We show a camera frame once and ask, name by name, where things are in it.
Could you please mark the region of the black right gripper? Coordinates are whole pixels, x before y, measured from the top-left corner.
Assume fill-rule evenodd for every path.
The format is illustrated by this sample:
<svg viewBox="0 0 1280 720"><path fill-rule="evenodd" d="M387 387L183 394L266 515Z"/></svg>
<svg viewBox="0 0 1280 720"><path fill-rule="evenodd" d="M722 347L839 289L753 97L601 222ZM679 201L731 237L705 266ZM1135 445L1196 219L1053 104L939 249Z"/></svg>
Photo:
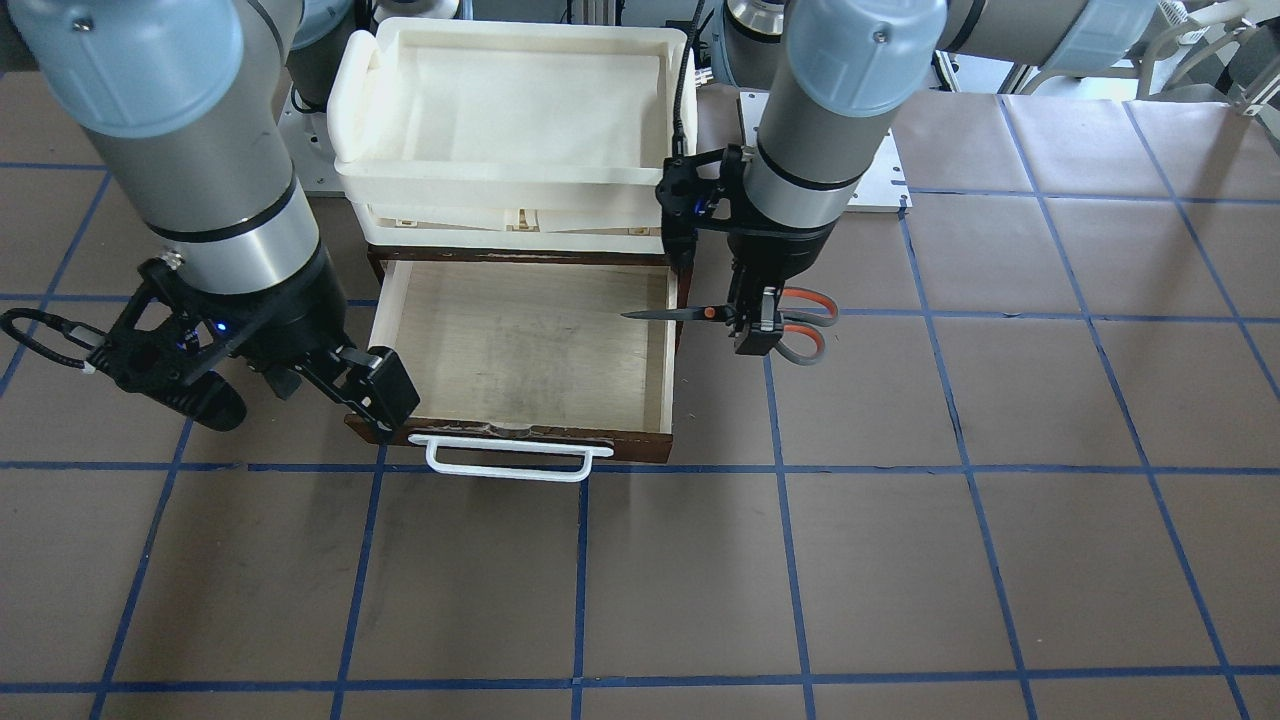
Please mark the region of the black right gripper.
<svg viewBox="0 0 1280 720"><path fill-rule="evenodd" d="M257 325L239 354L280 398L307 380L355 411L378 443L394 438L420 396L393 348L362 348L347 334L346 292L324 247L292 277L248 299Z"/></svg>

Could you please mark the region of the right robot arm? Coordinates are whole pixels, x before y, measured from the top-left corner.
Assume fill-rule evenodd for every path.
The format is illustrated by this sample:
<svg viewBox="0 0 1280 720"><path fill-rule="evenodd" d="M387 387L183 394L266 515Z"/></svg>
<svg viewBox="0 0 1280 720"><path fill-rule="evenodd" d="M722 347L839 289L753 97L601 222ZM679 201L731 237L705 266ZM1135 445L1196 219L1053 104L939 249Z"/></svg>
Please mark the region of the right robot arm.
<svg viewBox="0 0 1280 720"><path fill-rule="evenodd" d="M346 333L347 299L273 115L283 70L324 109L352 1L5 1L15 63L36 65L163 254L110 331L29 311L84 350L56 354L214 430L244 419L215 373L242 357L279 398L308 380L390 441L419 402L396 352Z"/></svg>

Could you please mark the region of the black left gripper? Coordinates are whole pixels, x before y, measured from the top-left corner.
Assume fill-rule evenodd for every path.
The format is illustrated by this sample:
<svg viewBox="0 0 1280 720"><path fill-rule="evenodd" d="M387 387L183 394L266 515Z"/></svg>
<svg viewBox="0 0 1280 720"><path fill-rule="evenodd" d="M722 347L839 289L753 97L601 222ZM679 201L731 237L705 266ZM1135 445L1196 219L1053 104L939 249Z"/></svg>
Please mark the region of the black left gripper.
<svg viewBox="0 0 1280 720"><path fill-rule="evenodd" d="M783 336L780 290L817 261L832 229L819 225L764 232L762 227L742 225L728 232L733 255L728 304L739 311L733 334L737 355L767 356L780 343Z"/></svg>

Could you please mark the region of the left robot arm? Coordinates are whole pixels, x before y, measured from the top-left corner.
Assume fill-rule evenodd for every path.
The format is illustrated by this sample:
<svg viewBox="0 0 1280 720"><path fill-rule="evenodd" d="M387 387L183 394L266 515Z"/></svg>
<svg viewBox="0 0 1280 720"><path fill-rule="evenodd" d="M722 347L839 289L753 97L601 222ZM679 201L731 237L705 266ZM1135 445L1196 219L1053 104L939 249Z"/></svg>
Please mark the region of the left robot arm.
<svg viewBox="0 0 1280 720"><path fill-rule="evenodd" d="M1111 67L1152 1L726 1L731 81L768 94L751 151L721 164L736 351L780 347L778 301L810 268L934 53L1044 69Z"/></svg>

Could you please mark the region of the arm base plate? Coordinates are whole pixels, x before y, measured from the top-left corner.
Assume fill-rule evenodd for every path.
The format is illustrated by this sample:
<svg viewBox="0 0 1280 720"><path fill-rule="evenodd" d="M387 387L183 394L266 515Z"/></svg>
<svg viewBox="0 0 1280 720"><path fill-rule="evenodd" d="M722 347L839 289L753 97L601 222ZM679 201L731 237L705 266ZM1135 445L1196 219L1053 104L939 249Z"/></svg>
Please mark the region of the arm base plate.
<svg viewBox="0 0 1280 720"><path fill-rule="evenodd" d="M768 101L767 91L742 90L739 92L739 115L745 145L756 146L758 126ZM847 202L849 213L896 213L910 208L911 191L908 186L899 147L892 131L887 131L874 159L858 183Z"/></svg>
<svg viewBox="0 0 1280 720"><path fill-rule="evenodd" d="M326 113L303 101L293 85L283 101L278 128L307 196L343 199L346 192L334 167L335 151Z"/></svg>

